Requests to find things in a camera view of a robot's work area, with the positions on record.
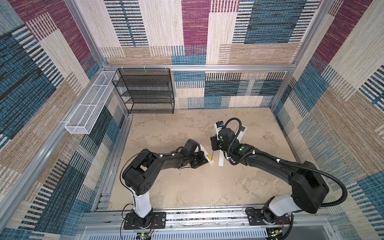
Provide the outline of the white battery cover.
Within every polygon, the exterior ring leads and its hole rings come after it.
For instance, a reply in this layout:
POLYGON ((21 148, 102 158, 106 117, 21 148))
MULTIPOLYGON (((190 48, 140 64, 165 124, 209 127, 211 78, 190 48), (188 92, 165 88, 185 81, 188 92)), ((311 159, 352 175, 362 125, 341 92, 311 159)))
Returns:
POLYGON ((224 152, 220 151, 219 152, 219 167, 224 166, 224 159, 225 159, 224 152))

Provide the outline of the white remote with grey screen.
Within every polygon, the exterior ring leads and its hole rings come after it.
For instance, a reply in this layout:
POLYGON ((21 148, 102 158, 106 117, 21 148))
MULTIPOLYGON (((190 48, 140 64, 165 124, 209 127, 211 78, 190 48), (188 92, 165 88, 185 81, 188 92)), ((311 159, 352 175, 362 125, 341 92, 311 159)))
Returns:
POLYGON ((239 133, 239 135, 238 135, 238 137, 237 137, 237 139, 239 140, 239 142, 242 141, 242 138, 243 138, 243 136, 244 136, 246 130, 247 130, 247 127, 246 127, 246 126, 241 126, 241 128, 240 128, 240 133, 239 133))

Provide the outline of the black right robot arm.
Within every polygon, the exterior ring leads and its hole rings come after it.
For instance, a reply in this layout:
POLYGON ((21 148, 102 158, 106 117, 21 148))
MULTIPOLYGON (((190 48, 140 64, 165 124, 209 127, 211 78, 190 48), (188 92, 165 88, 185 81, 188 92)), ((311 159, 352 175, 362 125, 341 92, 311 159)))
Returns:
POLYGON ((263 206, 261 214, 267 224, 274 224, 287 213, 303 211, 317 213, 329 187, 316 167, 310 162, 304 164, 279 159, 260 151, 252 145, 242 144, 235 139, 235 133, 225 128, 211 137, 212 150, 221 150, 232 164, 254 167, 284 180, 291 191, 284 196, 273 196, 263 206))

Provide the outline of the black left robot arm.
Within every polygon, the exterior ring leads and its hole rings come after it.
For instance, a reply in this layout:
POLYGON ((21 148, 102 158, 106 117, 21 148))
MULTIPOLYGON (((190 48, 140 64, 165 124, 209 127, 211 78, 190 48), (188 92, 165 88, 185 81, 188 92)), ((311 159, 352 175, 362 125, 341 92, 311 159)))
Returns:
POLYGON ((125 165, 120 173, 122 185, 128 189, 134 199, 134 214, 145 219, 152 214, 149 190, 153 186, 160 171, 166 169, 197 169, 214 161, 205 148, 189 139, 183 147, 168 154, 158 154, 148 149, 133 156, 133 160, 125 165))

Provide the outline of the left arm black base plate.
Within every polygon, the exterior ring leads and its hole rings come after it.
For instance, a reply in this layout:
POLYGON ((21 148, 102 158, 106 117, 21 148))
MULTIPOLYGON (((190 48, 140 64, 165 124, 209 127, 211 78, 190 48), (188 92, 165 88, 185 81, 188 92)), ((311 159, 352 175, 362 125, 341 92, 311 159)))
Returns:
POLYGON ((167 213, 153 212, 141 218, 135 212, 126 214, 123 229, 124 230, 149 230, 164 229, 166 226, 167 213))

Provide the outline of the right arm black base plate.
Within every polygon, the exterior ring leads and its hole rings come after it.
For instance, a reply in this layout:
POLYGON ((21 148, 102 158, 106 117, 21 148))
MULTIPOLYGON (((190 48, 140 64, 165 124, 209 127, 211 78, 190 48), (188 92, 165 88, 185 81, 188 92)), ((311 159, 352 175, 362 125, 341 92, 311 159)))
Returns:
POLYGON ((284 225, 287 226, 291 223, 291 219, 288 214, 281 217, 275 216, 269 210, 246 208, 245 213, 247 215, 250 226, 262 226, 262 225, 284 225))

